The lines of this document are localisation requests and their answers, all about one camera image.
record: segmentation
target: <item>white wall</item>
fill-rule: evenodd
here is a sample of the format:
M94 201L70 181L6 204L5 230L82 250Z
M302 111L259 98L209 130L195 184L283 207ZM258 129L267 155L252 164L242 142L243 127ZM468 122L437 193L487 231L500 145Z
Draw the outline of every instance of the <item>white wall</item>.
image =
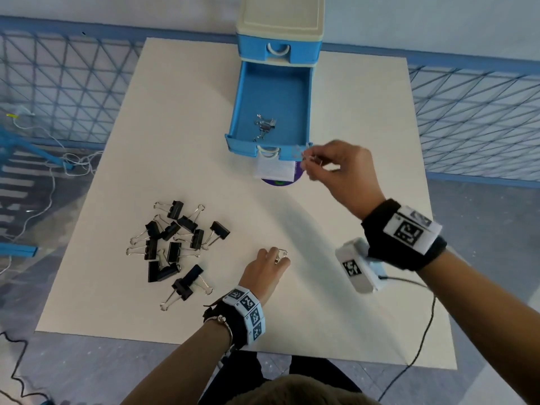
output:
M0 14L233 33L239 0L2 0ZM540 60L540 0L326 0L325 41Z

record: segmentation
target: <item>black pants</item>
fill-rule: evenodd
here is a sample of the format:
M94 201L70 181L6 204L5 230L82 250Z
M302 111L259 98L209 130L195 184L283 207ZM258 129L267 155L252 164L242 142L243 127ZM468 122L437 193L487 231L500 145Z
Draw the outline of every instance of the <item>black pants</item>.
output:
M322 358L293 355L289 374L306 375L335 388L362 392L338 367ZM199 405L222 405L236 395L260 387L266 381L262 376L257 353L235 351L219 370Z

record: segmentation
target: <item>tabletop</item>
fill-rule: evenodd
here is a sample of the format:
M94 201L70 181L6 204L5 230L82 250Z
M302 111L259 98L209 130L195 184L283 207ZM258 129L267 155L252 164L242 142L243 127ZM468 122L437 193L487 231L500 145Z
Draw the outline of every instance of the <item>tabletop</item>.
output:
M363 235L360 221L307 176L270 186L252 176L253 158L227 150L239 69L235 45L146 41L37 330L182 343L201 326L203 304L235 286L259 248L277 246L292 263L264 308L266 334L250 349L410 362L431 292L397 282L356 293L334 250ZM404 59L321 52L310 137L368 147L385 195L431 216ZM183 273L194 264L204 269L213 294L194 287L162 312L174 279L148 283L147 262L125 250L155 215L153 204L172 200L185 203L183 214L204 204L199 226L208 234L217 220L231 234L200 258L183 259ZM456 368L439 303L417 365Z

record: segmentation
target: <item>open drawer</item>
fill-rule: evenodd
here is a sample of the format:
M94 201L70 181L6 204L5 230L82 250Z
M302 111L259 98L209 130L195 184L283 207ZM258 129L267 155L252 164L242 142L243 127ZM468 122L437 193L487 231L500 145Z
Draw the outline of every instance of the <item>open drawer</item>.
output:
M238 155L279 156L301 160L309 142L312 67L287 67L242 62L229 133L229 150ZM264 139L255 124L257 115L275 119Z

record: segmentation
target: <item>white drawer handle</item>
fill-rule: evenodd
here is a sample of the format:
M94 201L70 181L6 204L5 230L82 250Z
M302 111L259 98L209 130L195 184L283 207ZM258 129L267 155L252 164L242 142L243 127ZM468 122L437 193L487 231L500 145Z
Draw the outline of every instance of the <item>white drawer handle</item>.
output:
M272 46L270 45L270 43L268 43L268 44L266 45L266 48L267 48L267 50L268 50L268 52L269 52L270 54L277 55L278 57L282 57L283 55L287 55L287 54L288 54L289 50L291 49L291 46L290 46L290 45L287 45L287 46L285 47L285 49L284 49L283 51L281 51L281 52L274 51L274 49L272 48Z
M257 145L257 149L259 149L259 153L262 156L268 159L274 159L279 154L279 148L276 148L274 150L268 150L268 149L263 149L260 145Z

